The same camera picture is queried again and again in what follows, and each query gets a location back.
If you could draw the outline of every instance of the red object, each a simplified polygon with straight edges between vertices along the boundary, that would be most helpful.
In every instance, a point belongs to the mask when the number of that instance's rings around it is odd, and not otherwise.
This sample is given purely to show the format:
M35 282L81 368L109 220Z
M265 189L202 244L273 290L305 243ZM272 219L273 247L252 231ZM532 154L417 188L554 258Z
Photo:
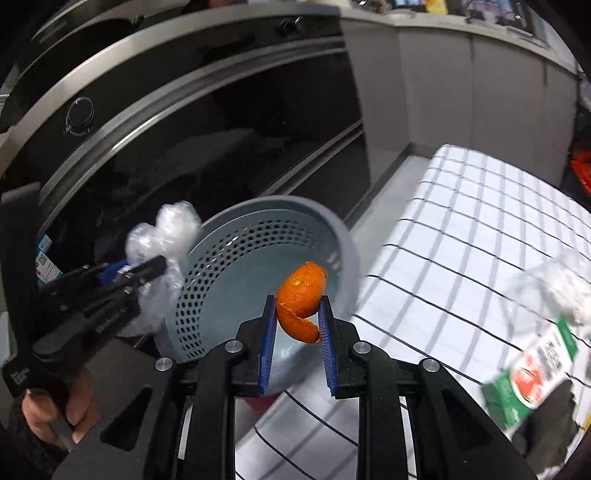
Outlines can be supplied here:
M591 196L591 152L579 152L570 161L570 167L581 182L581 185Z

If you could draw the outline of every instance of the green and white carton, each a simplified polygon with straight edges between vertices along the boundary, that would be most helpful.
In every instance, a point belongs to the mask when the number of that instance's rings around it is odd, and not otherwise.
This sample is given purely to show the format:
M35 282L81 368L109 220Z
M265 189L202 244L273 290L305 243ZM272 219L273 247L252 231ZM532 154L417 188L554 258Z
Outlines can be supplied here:
M577 350L564 317L550 323L508 370L482 386L493 421L508 429L526 418L567 378Z

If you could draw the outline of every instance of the orange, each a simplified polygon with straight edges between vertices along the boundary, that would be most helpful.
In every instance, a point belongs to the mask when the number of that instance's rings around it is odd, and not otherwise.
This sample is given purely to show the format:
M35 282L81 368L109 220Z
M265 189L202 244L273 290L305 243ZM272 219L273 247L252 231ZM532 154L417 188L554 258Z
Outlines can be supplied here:
M314 262L293 272L277 293L277 320L290 337L304 343L319 343L318 327L306 317L318 312L326 286L326 270Z

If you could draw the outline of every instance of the checkered tablecloth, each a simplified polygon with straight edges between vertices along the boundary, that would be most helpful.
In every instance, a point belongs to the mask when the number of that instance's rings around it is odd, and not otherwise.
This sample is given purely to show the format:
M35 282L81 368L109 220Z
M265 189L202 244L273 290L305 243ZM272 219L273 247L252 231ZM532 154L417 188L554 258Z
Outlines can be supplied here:
M361 339L393 358L437 358L483 406L482 383L535 339L516 335L503 314L511 282L565 248L591 259L590 239L589 212L555 188L480 152L445 145L362 280L352 322ZM591 406L591 347L574 334L573 418L583 425ZM404 406L402 413L409 477L416 478ZM236 478L353 480L357 442L358 401L332 399L318 365L238 444Z

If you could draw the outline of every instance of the qr code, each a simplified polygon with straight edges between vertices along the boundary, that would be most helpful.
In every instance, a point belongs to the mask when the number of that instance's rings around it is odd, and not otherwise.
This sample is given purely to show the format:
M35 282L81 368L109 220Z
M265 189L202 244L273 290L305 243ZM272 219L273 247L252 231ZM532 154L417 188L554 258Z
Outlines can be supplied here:
M37 255L37 265L36 266L38 267L39 265L41 265L42 267L45 267L46 263L47 263L47 257L44 254L39 253L39 255Z

